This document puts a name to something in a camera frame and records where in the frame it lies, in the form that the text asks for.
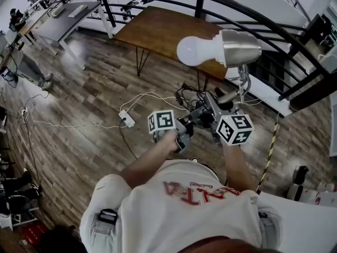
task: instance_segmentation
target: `shoe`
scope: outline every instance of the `shoe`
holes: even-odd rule
[[[193,161],[195,163],[199,163],[199,159],[198,158],[191,158],[191,161]]]
[[[23,169],[22,178],[25,179],[26,184],[32,182],[32,175],[26,168]]]
[[[22,42],[21,44],[18,44],[17,46],[18,46],[18,50],[19,51],[21,51],[21,49],[22,49],[22,47],[25,45],[25,43],[24,42]]]
[[[41,186],[37,187],[35,184],[31,183],[31,188],[36,190],[36,193],[37,193],[38,196],[41,196],[41,193],[42,193],[42,187]]]
[[[40,88],[41,90],[47,90],[52,86],[52,84],[53,84],[52,82],[44,82]]]
[[[50,73],[50,74],[48,74],[48,75],[44,78],[44,80],[45,80],[46,82],[48,82],[48,81],[50,81],[50,80],[52,79],[52,77],[53,77],[53,74]]]

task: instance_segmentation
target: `black shoe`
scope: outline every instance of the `black shoe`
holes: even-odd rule
[[[21,44],[18,44],[18,48],[17,48],[17,49],[18,49],[19,51],[21,51],[21,49],[22,49],[22,47],[23,47],[24,45],[25,45],[25,43],[24,43],[24,42],[23,42],[23,43],[21,43]]]
[[[36,193],[37,193],[38,196],[41,196],[41,193],[42,193],[42,187],[41,186],[37,187],[35,184],[31,183],[31,187],[36,190]]]
[[[22,178],[24,178],[26,180],[26,183],[32,182],[32,175],[26,168],[23,169]]]

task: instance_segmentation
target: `hand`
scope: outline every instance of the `hand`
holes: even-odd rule
[[[228,149],[229,145],[220,137],[221,145],[223,149]]]
[[[174,152],[178,149],[178,145],[175,142],[178,137],[178,132],[175,130],[169,130],[164,137],[161,139],[161,143],[165,145],[165,147],[169,150],[169,152]]]

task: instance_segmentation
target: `black metal table leg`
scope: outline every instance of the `black metal table leg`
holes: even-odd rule
[[[143,49],[143,51],[142,51],[142,56],[141,56],[141,60],[140,60],[140,62],[138,63],[138,47],[136,47],[136,60],[137,60],[137,75],[138,75],[138,77],[141,75],[141,71],[142,71],[142,69],[143,69],[143,66],[145,65],[145,62],[146,62],[146,60],[147,60],[149,54],[150,54],[150,51],[147,53],[147,56],[146,56],[146,58],[145,58],[145,60],[144,60],[144,62],[143,62],[143,64],[142,64],[142,61],[143,61],[143,55],[144,55],[144,49]]]
[[[200,79],[199,79],[199,70],[196,71],[198,78],[198,90],[200,91]]]
[[[205,83],[204,83],[204,92],[206,91],[207,85],[209,83],[210,78],[206,76]]]

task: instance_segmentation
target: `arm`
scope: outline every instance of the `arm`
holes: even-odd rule
[[[241,147],[239,145],[228,146],[224,142],[222,142],[222,147],[229,187],[239,192],[244,190],[255,191],[256,185],[244,162]]]
[[[131,188],[145,184],[165,162],[169,154],[177,149],[176,137],[176,131],[169,131],[154,147],[123,169],[120,176]]]

